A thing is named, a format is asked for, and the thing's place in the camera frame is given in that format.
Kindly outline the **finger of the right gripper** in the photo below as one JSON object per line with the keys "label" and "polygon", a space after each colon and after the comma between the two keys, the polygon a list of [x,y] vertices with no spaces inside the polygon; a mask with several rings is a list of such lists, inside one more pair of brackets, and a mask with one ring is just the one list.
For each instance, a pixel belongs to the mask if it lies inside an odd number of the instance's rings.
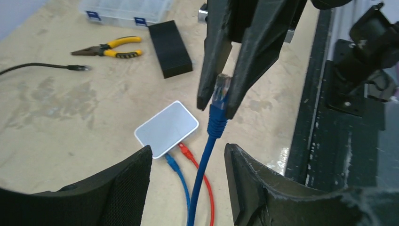
{"label": "finger of the right gripper", "polygon": [[248,90],[278,60],[295,14],[305,4],[304,0],[257,2],[251,23],[243,33],[228,92],[228,119],[234,117]]}
{"label": "finger of the right gripper", "polygon": [[207,34],[204,40],[204,58],[197,93],[197,108],[202,111],[211,99],[216,78],[222,73],[232,49],[229,39],[231,7],[231,0],[207,2]]}

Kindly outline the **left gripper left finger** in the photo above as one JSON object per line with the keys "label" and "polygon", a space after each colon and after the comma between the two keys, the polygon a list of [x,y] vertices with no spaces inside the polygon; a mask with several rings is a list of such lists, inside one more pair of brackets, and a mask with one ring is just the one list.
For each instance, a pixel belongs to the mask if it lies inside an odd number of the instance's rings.
{"label": "left gripper left finger", "polygon": [[0,191],[3,226],[138,226],[150,182],[152,151],[130,157],[58,191]]}

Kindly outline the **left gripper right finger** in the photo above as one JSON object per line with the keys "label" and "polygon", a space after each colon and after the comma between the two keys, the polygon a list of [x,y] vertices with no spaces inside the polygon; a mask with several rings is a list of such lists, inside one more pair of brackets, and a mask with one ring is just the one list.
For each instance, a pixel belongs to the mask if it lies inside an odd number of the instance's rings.
{"label": "left gripper right finger", "polygon": [[237,144],[224,160],[236,226],[396,226],[398,189],[309,188],[261,164]]}

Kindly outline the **white network switch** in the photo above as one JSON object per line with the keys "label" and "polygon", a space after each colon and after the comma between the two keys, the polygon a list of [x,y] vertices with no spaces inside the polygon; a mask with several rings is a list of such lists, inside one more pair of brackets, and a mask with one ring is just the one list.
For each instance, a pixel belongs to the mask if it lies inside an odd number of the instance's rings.
{"label": "white network switch", "polygon": [[199,127],[198,120],[178,100],[155,114],[134,131],[142,146],[149,145],[152,158],[167,154]]}

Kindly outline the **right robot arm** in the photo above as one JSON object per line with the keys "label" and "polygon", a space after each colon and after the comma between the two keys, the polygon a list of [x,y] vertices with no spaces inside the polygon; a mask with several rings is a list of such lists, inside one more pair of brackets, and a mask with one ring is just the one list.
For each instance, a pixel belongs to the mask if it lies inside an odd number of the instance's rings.
{"label": "right robot arm", "polygon": [[[206,108],[232,43],[237,42],[241,49],[223,99],[225,115],[232,119],[248,90],[278,60],[288,30],[300,18],[304,5],[302,0],[208,1],[197,108]],[[372,72],[392,67],[399,60],[399,25],[387,20],[382,7],[383,3],[371,6],[350,29],[354,47],[336,65],[344,97]]]}

